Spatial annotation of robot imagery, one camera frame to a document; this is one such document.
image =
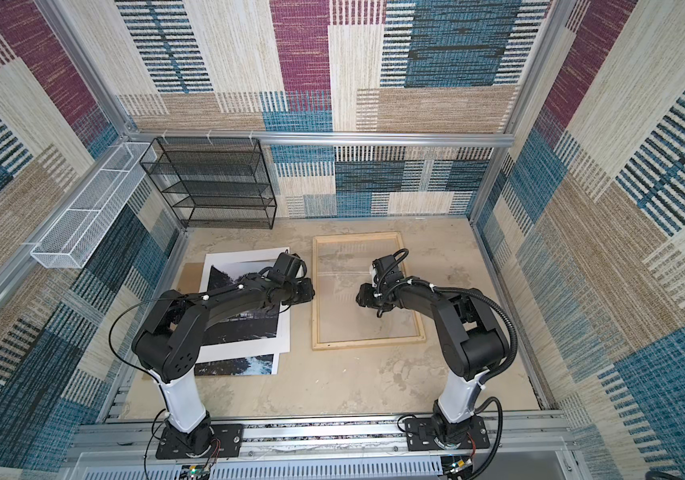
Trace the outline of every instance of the white wire mesh basket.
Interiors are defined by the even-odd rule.
[[[126,142],[100,168],[30,255],[46,268],[84,268],[121,209],[155,161],[150,144]]]

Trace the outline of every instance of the metal rail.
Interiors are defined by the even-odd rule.
[[[430,416],[429,413],[419,416]],[[399,415],[319,416],[282,418],[222,418],[213,423],[241,423],[244,433],[240,456],[221,462],[316,460],[334,458],[374,458],[422,456],[409,452],[406,437],[395,422]],[[487,430],[494,434],[496,412],[484,413]],[[532,410],[504,413],[505,427],[499,452],[561,452],[576,450],[567,419],[560,410]],[[141,465],[150,438],[150,421],[106,423],[81,426],[66,455],[64,466]],[[152,439],[150,451],[157,441]],[[469,451],[455,451],[467,454]],[[444,450],[428,452],[447,455]],[[156,461],[148,465],[174,461]],[[176,463],[190,463],[179,460]]]
[[[416,147],[505,148],[510,134],[394,134],[378,132],[292,132],[263,130],[143,130],[129,132],[132,141],[158,137],[254,138],[270,145],[391,145]]]

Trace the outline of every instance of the patterned wallpaper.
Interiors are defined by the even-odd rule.
[[[32,0],[0,2],[0,267],[116,138]]]
[[[466,215],[490,148],[263,147],[276,216]]]
[[[96,420],[120,366],[110,325],[151,298],[178,233],[145,179],[85,268],[37,266],[0,312],[0,478],[53,478],[77,427]],[[121,355],[144,308],[113,332]]]
[[[34,3],[0,2],[0,267],[116,139]],[[149,297],[176,240],[163,205],[142,184],[83,270],[37,267],[0,312],[0,478],[52,477],[98,414],[108,322]]]
[[[501,131],[549,6],[549,0],[61,3],[140,129],[444,133]]]
[[[685,478],[685,2],[579,0],[478,222],[595,478]]]

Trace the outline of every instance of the photograph print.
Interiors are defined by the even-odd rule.
[[[239,283],[246,275],[273,266],[278,255],[287,250],[278,248],[208,254],[201,291]],[[289,336],[289,312],[282,312],[280,306],[241,312],[204,332],[195,374],[276,374],[279,354],[289,351]]]

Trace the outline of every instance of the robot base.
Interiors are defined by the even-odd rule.
[[[244,426],[241,424],[226,424],[226,425],[212,425],[212,436],[210,445],[215,446],[215,439],[220,440],[219,458],[231,458],[239,456],[241,451],[241,440],[243,439]],[[212,454],[211,449],[205,450],[199,458],[208,458]],[[166,426],[161,433],[161,440],[156,449],[156,458],[158,460],[178,460],[180,458],[195,458],[190,455],[190,448],[186,446],[184,441],[171,431],[171,428]]]
[[[475,415],[470,418],[469,433],[476,443],[476,449],[489,448],[489,434],[486,426],[483,423],[483,418]],[[433,430],[433,423],[431,418],[405,418],[404,429],[408,433],[406,435],[406,443],[409,447],[409,452],[423,452],[425,450],[443,450],[443,447],[436,443],[436,433]],[[458,449],[470,450],[473,448],[471,441],[464,438]]]

